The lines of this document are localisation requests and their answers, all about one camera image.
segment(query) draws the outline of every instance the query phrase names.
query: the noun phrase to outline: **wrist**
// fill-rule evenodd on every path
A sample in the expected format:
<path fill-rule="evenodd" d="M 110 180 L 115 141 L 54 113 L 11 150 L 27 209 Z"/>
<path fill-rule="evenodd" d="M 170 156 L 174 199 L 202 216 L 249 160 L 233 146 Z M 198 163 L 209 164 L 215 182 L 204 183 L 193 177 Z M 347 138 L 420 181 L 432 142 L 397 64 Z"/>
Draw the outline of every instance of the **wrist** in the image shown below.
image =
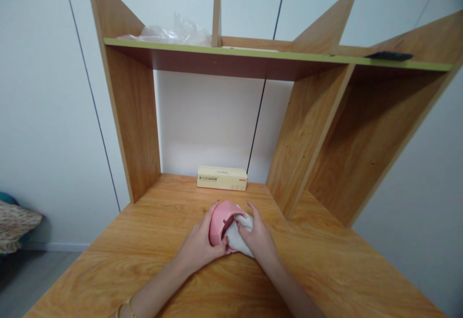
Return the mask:
<path fill-rule="evenodd" d="M 189 264 L 178 256 L 175 256 L 175 258 L 173 258 L 168 264 L 172 267 L 173 271 L 181 276 L 184 280 L 186 280 L 194 273 Z"/>
<path fill-rule="evenodd" d="M 283 267 L 283 263 L 278 254 L 266 255 L 259 258 L 256 257 L 256 260 L 267 275 Z"/>

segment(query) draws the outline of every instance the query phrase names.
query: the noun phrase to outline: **person's left hand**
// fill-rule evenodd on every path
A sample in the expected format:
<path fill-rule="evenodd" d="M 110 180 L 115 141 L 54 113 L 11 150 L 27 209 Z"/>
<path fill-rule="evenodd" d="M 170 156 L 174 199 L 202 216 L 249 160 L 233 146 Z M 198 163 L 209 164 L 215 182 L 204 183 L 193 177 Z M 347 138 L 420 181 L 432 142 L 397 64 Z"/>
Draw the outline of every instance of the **person's left hand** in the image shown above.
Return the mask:
<path fill-rule="evenodd" d="M 190 274 L 195 273 L 214 259 L 225 255 L 228 237 L 225 237 L 222 243 L 215 247 L 209 243 L 212 213 L 217 204 L 218 201 L 214 202 L 202 221 L 193 227 L 175 256 L 176 260 L 181 262 Z"/>

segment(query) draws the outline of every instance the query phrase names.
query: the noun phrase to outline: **gray floor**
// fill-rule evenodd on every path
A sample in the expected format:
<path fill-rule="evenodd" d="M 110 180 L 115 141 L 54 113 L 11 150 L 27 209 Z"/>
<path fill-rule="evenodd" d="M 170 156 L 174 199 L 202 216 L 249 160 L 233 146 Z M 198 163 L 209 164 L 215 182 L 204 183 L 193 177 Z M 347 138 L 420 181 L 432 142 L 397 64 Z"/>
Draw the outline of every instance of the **gray floor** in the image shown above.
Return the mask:
<path fill-rule="evenodd" d="M 19 318 L 77 259 L 79 252 L 18 251 L 0 262 L 0 318 Z"/>

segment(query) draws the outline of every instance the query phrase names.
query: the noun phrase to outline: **cardboard box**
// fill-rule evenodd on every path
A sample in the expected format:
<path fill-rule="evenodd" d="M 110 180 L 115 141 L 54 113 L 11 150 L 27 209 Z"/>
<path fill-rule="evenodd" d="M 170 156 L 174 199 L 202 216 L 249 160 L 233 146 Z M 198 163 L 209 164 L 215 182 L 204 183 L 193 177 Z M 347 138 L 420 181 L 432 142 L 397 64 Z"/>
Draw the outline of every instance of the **cardboard box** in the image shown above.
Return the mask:
<path fill-rule="evenodd" d="M 200 165 L 196 186 L 202 188 L 246 190 L 247 174 L 243 169 Z"/>

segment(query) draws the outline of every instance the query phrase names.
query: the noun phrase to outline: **clear plastic bag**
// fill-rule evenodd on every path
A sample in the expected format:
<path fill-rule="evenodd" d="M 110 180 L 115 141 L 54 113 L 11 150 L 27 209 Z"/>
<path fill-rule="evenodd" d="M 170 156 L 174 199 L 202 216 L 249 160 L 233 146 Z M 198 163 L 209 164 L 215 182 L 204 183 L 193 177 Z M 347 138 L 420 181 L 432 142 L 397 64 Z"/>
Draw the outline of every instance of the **clear plastic bag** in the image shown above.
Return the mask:
<path fill-rule="evenodd" d="M 140 36 L 124 35 L 118 37 L 118 39 L 189 46 L 212 46 L 211 35 L 206 29 L 182 17 L 178 13 L 174 13 L 174 26 L 172 30 L 167 30 L 160 26 L 146 26 L 143 28 Z"/>

